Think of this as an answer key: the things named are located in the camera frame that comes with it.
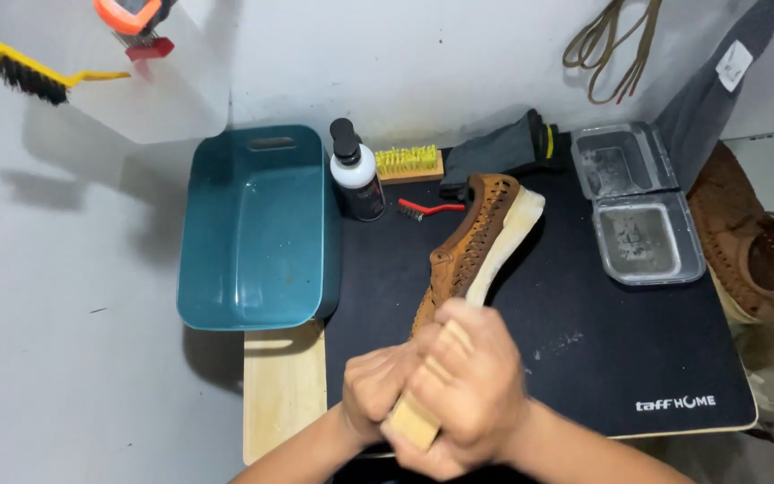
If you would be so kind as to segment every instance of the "white bottle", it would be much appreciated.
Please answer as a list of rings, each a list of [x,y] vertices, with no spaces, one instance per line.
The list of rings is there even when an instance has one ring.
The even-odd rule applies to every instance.
[[[375,155],[360,143],[354,126],[346,118],[330,124],[330,135],[334,139],[330,174],[345,195],[349,211],[364,222],[376,220],[383,215],[386,203],[375,170]]]

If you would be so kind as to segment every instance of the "shoe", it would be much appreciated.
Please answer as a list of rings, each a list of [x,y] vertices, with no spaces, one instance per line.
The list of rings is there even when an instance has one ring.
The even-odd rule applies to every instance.
[[[774,213],[764,210],[736,156],[722,142],[688,201],[728,320],[774,322]]]
[[[506,175],[473,174],[474,203],[456,232],[432,251],[429,288],[414,317],[411,336],[451,297],[482,306],[500,266],[543,214],[545,198]]]

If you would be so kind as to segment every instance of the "yellow brush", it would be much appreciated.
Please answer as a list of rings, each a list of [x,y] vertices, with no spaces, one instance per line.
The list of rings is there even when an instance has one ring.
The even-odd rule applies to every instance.
[[[129,78],[129,72],[80,71],[63,76],[40,62],[0,42],[0,78],[5,84],[49,102],[67,103],[67,92],[82,81],[107,81]]]
[[[435,145],[375,153],[375,168],[382,184],[425,182],[444,177],[444,162]]]

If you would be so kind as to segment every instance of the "basin handle cutout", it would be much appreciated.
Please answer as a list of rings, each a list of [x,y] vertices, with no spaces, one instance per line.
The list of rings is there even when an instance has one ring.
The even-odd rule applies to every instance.
[[[253,151],[265,151],[265,150],[283,150],[288,148],[294,148],[297,143],[294,139],[288,136],[282,136],[280,138],[258,138],[253,139],[247,143],[247,148]]]

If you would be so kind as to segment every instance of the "black desk mat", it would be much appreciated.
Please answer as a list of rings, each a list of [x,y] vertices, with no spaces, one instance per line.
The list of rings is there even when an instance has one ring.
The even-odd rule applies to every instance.
[[[602,268],[593,208],[574,169],[519,181],[545,197],[545,211],[500,270],[487,304],[500,310],[521,350],[528,392],[607,436],[753,423],[752,393],[709,273],[670,287],[619,284]],[[407,340],[429,283],[428,254],[465,216],[416,222],[396,212],[400,197],[443,203],[435,181],[384,192],[381,219],[344,220],[340,302],[325,330],[330,406],[341,400],[349,358]],[[691,408],[676,405],[683,398]],[[658,410],[636,408],[657,401]]]

